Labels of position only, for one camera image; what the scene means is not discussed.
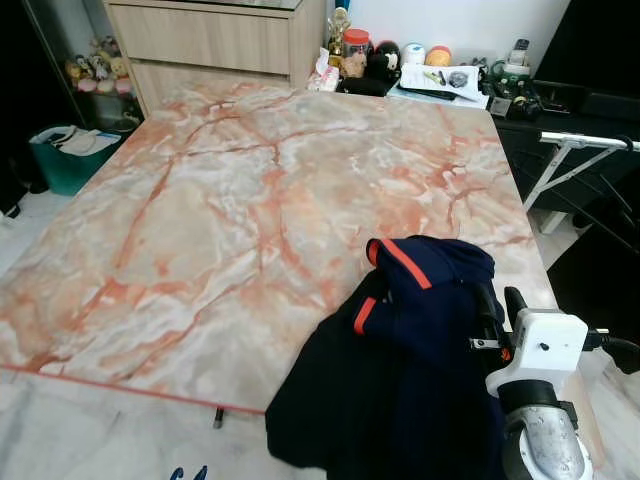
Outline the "small golden trophy figurine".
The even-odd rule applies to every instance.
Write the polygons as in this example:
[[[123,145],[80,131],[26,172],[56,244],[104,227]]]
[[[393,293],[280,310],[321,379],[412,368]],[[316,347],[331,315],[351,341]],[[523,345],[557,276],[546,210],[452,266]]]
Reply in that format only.
[[[328,19],[328,41],[326,50],[332,58],[343,58],[346,55],[346,31],[351,26],[349,13],[344,6],[335,6]]]

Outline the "teal waste bin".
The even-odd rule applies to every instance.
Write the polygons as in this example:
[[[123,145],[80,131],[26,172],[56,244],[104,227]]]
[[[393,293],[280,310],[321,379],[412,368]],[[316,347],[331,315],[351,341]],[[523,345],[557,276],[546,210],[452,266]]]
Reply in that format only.
[[[28,146],[51,192],[76,196],[122,143],[119,134],[55,125],[29,138]]]

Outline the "navy garment with red stripes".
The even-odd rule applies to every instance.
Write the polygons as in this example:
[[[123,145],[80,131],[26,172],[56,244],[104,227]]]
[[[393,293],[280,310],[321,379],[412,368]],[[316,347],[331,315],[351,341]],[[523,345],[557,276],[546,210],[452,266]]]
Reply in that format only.
[[[326,480],[507,480],[476,289],[495,262],[461,239],[371,239],[371,269],[321,320],[265,412],[271,457]]]

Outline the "white pink plastic bag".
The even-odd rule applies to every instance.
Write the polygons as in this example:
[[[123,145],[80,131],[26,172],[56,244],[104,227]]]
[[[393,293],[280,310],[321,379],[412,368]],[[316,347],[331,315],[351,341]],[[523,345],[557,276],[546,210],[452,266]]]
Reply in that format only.
[[[307,90],[335,92],[340,81],[340,68],[330,64],[332,56],[321,54],[315,61],[314,70],[308,77]]]

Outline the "cordless phone in cradle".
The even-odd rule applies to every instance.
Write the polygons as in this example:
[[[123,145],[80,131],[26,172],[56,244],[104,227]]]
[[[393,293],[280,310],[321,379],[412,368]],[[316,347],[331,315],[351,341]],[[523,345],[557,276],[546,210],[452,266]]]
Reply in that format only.
[[[509,51],[503,65],[503,76],[508,78],[509,83],[527,81],[532,76],[529,47],[530,41],[527,38],[518,38]]]

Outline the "light wooden drawer cabinet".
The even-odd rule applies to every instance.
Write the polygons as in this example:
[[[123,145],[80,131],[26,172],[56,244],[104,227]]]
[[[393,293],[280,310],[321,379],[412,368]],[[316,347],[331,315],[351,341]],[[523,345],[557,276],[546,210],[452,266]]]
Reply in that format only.
[[[330,0],[102,0],[143,113],[189,83],[305,87]]]

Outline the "black television console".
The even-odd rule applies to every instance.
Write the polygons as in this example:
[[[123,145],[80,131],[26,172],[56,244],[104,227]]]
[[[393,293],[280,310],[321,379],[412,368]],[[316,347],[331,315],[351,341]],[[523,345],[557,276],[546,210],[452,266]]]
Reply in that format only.
[[[521,200],[545,212],[544,229],[599,230],[639,251],[640,202],[625,186],[640,170],[637,101],[531,79],[500,79],[489,92]]]

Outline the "snack jar with red lid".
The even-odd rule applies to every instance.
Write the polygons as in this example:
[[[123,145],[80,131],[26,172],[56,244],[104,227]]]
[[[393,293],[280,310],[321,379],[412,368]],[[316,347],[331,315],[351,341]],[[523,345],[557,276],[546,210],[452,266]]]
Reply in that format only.
[[[370,33],[365,29],[348,28],[342,36],[342,47],[340,74],[344,78],[364,77],[372,49]]]

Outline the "white paper stack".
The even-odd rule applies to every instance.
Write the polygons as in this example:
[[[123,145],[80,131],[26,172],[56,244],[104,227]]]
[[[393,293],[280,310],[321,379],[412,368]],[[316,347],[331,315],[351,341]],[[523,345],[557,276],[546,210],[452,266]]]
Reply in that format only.
[[[458,105],[480,105],[483,108],[489,100],[489,96],[480,90],[480,68],[474,65],[430,67],[407,64],[401,68],[396,87]]]

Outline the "marble pattern folding table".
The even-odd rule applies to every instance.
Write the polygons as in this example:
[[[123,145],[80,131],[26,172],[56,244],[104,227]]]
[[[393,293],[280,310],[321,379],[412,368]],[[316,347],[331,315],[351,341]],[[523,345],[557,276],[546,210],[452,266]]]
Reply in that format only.
[[[460,238],[556,303],[489,115],[201,84],[78,195],[0,216],[0,480],[321,480],[262,412],[365,244]]]

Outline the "thin dark hanger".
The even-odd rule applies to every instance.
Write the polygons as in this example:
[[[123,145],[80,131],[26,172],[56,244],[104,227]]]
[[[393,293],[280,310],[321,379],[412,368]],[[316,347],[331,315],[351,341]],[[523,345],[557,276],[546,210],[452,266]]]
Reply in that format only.
[[[598,229],[634,253],[640,250],[640,170],[609,180],[599,170],[577,175],[579,183],[593,189],[595,196],[577,206],[572,215],[575,228]]]

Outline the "silver metal clothes rack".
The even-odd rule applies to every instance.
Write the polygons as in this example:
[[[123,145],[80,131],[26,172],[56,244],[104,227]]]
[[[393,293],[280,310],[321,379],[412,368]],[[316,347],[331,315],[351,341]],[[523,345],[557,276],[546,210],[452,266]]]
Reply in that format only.
[[[536,132],[538,141],[552,146],[541,172],[532,174],[534,183],[524,195],[524,209],[576,212],[577,206],[595,196],[593,189],[579,183],[577,175],[599,170],[609,180],[640,169],[640,143],[622,137],[554,131]]]

